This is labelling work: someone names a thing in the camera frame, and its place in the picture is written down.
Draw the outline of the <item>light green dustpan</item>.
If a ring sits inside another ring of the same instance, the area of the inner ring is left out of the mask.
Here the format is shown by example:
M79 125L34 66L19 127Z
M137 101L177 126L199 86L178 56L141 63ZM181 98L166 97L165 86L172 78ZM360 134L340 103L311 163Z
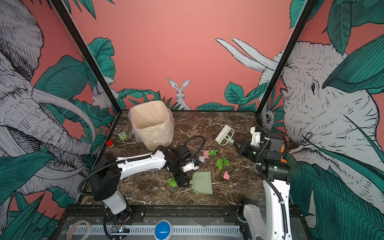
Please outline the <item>light green dustpan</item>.
M211 172L194 173L190 185L193 186L193 190L197 194L213 194Z

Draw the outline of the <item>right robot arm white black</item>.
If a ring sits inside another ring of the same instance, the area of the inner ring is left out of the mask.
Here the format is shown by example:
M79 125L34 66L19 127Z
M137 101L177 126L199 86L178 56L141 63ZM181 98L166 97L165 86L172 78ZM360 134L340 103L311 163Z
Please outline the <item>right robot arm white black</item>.
M289 193L291 174L289 165L283 161L287 149L285 139L270 134L266 129L251 133L252 139L235 142L237 152L255 164L263 179L266 193L265 240L291 240Z

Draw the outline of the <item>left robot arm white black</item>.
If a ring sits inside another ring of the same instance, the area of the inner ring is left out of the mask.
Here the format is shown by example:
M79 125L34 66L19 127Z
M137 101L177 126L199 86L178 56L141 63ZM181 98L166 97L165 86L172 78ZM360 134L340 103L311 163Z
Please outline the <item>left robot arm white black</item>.
M177 186L186 187L190 183L187 172L198 168L186 144L179 148L160 145L152 153L132 157L116 158L107 154L82 180L78 192L83 196L93 196L94 200L102 202L115 216L122 213L129 215L132 210L118 190L120 181L141 172L168 169Z

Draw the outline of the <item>light green hand brush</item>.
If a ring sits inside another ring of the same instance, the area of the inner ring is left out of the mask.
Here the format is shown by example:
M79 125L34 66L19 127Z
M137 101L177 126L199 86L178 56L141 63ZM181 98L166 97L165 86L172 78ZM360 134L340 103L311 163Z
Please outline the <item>light green hand brush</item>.
M220 133L217 135L215 138L215 141L220 145L220 146L225 146L228 143L233 144L233 136L234 136L234 130L228 125L225 125L223 129L220 131Z

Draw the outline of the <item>beige trash bin with liner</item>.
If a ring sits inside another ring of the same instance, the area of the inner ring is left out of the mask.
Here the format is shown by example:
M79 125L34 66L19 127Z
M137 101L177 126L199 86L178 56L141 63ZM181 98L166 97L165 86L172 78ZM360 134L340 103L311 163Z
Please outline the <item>beige trash bin with liner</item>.
M149 151L159 145L168 147L174 137L174 117L162 101L152 101L132 107L129 110L132 134Z

